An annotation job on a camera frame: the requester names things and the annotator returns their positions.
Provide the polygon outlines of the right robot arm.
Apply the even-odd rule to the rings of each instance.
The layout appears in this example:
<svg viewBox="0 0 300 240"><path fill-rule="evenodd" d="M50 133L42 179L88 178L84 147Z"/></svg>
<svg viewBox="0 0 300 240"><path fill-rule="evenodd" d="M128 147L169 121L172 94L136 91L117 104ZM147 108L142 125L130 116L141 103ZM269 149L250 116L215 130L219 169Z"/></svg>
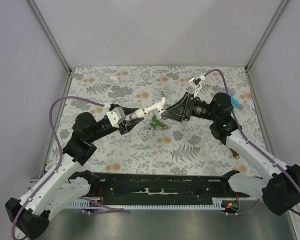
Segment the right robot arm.
<svg viewBox="0 0 300 240"><path fill-rule="evenodd" d="M257 171L258 177L235 170L225 174L227 179L219 184L223 196L230 197L235 192L249 195L278 216L292 211L300 203L300 166L288 165L253 143L238 123L233 108L231 97L226 93L219 92L206 103L187 92L180 101L165 109L161 117L180 123L192 117L211 121L209 129L213 137Z"/></svg>

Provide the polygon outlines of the white pipe elbow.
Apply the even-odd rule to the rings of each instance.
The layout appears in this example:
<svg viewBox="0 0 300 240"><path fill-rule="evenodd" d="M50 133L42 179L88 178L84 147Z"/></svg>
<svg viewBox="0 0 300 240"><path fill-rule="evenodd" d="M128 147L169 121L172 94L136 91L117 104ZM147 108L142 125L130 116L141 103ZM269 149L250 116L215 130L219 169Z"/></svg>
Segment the white pipe elbow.
<svg viewBox="0 0 300 240"><path fill-rule="evenodd" d="M119 81L120 81L116 76L111 76L109 79L110 79L114 84L117 84L117 83L119 83Z"/></svg>

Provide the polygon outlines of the white chrome faucet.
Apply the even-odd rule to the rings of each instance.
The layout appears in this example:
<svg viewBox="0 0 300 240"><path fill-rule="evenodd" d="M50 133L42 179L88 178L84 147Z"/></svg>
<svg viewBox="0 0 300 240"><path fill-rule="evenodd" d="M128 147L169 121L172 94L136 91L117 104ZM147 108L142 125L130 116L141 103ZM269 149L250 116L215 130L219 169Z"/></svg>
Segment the white chrome faucet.
<svg viewBox="0 0 300 240"><path fill-rule="evenodd" d="M148 115L150 112L156 112L157 118L158 119L162 118L162 113L166 111L166 109L165 109L166 96L164 95L164 93L162 91L160 92L160 94L161 94L160 101L158 101L148 107L145 107L142 110L144 116Z"/></svg>

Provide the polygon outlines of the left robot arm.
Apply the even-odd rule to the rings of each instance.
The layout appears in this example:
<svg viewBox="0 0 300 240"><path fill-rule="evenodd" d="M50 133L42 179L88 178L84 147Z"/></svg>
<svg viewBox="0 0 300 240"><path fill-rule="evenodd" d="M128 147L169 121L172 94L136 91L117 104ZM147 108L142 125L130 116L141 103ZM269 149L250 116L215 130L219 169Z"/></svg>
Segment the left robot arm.
<svg viewBox="0 0 300 240"><path fill-rule="evenodd" d="M97 176L85 171L69 186L61 188L66 180L78 172L96 151L94 142L115 131L128 133L148 114L147 108L126 108L109 105L109 111L97 121L89 112L80 113L72 127L72 136L65 147L59 147L60 159L27 193L10 198L5 209L12 222L11 236L16 230L23 239L35 240L48 228L50 221L76 199L100 192Z"/></svg>

